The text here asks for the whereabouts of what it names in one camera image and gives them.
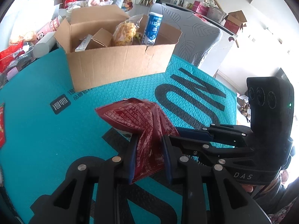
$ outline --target yellow snack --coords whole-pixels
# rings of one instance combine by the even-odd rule
[[[125,21],[119,24],[113,34],[114,46],[131,45],[136,31],[136,25],[132,22]]]

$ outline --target blue canister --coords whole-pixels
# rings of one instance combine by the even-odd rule
[[[149,13],[147,25],[145,26],[143,33],[142,44],[154,45],[161,25],[162,17],[163,15],[158,13]]]

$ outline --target pink box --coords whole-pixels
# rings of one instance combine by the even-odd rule
[[[207,16],[207,13],[209,11],[209,7],[203,4],[202,2],[199,1],[194,1],[192,11],[197,12],[201,15]]]

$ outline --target pink cup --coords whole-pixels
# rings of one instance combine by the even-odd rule
[[[38,33],[36,36],[36,40],[33,42],[36,44],[41,38],[43,38],[48,32],[54,32],[58,29],[60,23],[62,22],[62,17],[58,16],[52,21],[48,22]]]

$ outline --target teal mat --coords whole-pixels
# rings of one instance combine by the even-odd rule
[[[50,103],[61,95],[71,104],[55,114]],[[235,93],[174,55],[165,73],[74,93],[65,53],[55,50],[26,67],[0,91],[6,135],[0,164],[5,188],[25,223],[33,216],[30,206],[39,196],[53,193],[73,161],[89,155],[102,159],[117,155],[103,139],[111,126],[95,108],[130,97],[159,103],[175,126],[236,123]],[[180,223],[181,195],[150,177],[136,184],[171,206]],[[160,223],[133,201],[128,204],[135,223]]]

